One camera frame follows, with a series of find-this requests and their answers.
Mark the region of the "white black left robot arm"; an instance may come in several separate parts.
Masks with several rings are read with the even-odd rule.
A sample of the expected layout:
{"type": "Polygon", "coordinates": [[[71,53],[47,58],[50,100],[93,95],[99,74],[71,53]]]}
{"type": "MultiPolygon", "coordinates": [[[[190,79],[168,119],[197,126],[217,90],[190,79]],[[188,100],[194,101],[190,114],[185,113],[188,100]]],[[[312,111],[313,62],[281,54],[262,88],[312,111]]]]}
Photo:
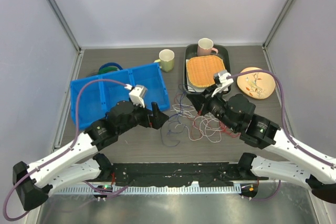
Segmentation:
{"type": "Polygon", "coordinates": [[[53,193],[73,183],[92,179],[107,181],[113,167],[100,151],[138,125],[158,130],[168,120],[156,102],[151,104],[152,108],[147,109],[120,101],[105,117],[93,122],[61,149],[30,164],[15,164],[13,184],[23,209],[37,208],[53,193]]]}

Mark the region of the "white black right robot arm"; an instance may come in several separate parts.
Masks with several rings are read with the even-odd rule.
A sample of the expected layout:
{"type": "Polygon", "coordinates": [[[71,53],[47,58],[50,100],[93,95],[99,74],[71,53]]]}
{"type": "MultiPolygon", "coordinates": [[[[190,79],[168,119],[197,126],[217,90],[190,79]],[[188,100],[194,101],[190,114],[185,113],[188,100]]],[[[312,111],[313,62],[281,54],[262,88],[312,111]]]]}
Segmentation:
{"type": "Polygon", "coordinates": [[[252,176],[284,180],[310,190],[317,198],[335,203],[335,158],[292,138],[288,131],[273,121],[255,113],[256,106],[244,95],[236,94],[228,100],[211,90],[190,93],[199,115],[212,114],[247,145],[275,153],[287,163],[273,162],[245,153],[237,166],[242,179],[252,176]]]}

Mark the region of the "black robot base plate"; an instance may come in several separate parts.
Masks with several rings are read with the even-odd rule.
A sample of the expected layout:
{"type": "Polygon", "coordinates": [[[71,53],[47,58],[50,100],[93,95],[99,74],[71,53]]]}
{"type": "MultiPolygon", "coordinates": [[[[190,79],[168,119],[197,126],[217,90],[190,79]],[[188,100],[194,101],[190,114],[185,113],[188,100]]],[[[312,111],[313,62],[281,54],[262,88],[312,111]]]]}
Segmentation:
{"type": "Polygon", "coordinates": [[[134,187],[189,187],[198,182],[200,187],[231,186],[233,182],[268,180],[243,172],[229,162],[208,163],[115,163],[105,178],[89,182],[115,182],[117,186],[134,187]]]}

